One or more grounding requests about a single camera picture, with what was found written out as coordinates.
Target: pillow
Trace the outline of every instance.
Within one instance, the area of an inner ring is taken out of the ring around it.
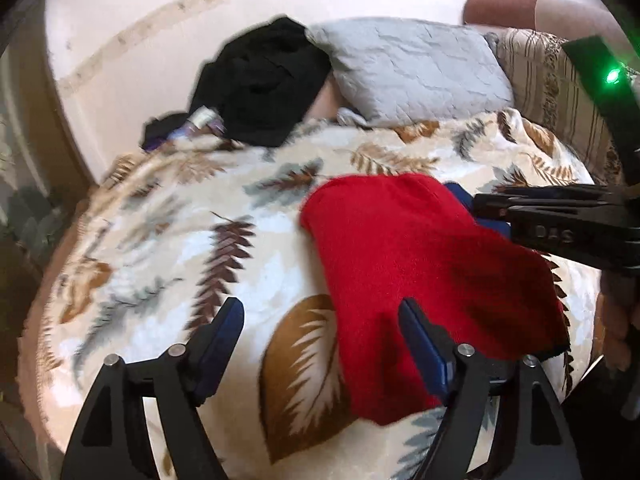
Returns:
[[[565,41],[529,29],[505,31],[497,57],[513,86],[515,107],[571,147],[594,178],[620,183],[609,130],[562,49]],[[635,86],[638,72],[627,68],[627,74]]]
[[[513,106],[509,80],[482,34],[399,18],[355,18],[310,27],[329,54],[342,95],[342,124],[401,126],[465,119]]]

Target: fern-patterned blanket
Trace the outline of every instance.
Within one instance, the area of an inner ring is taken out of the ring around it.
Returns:
[[[551,132],[511,109],[395,129],[307,123],[277,150],[208,136],[123,156],[92,196],[46,307],[38,396],[50,436],[65,449],[105,355],[154,358],[232,294],[246,309],[244,331],[218,393],[200,409],[229,476],[409,478],[442,409],[386,428],[354,418],[334,307],[298,225],[301,202],[328,178],[404,172],[454,180],[471,194],[592,182]],[[545,364],[564,397],[588,365],[599,276],[544,256],[571,335],[571,350]],[[161,477],[174,478],[158,411],[145,402]],[[486,458],[495,413],[489,402],[473,466]]]

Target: striped fabric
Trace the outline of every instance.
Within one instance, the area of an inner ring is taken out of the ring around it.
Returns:
[[[529,29],[505,31],[497,57],[513,86],[515,107],[571,147],[595,180],[619,182],[609,130],[562,50],[565,41]],[[638,75],[628,72],[632,80]]]

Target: blue gripper pad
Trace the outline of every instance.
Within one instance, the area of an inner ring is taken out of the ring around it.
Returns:
[[[424,386],[446,406],[456,373],[454,342],[443,327],[428,321],[411,298],[401,301],[398,324]]]
[[[244,326],[244,306],[237,298],[227,298],[211,324],[201,326],[187,345],[194,368],[200,371],[193,392],[197,405],[218,390],[226,365],[236,347]]]

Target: blue object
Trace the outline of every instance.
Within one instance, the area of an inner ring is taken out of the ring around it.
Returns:
[[[193,391],[197,405],[218,390],[243,326],[244,306],[237,298],[229,297],[211,324],[199,328],[191,338],[190,344],[198,350],[190,356],[190,361],[194,369],[201,371]]]
[[[456,372],[453,341],[443,327],[427,320],[411,298],[404,298],[400,303],[398,325],[424,386],[446,406]]]
[[[458,199],[467,211],[473,214],[471,210],[473,197],[469,195],[469,193],[467,193],[460,184],[457,182],[447,182],[444,187],[453,193],[453,196]],[[489,229],[500,233],[502,236],[507,238],[507,240],[511,240],[511,226],[507,224],[507,222],[503,222],[501,220],[484,220],[480,218],[476,218],[476,222],[483,227],[488,227]]]

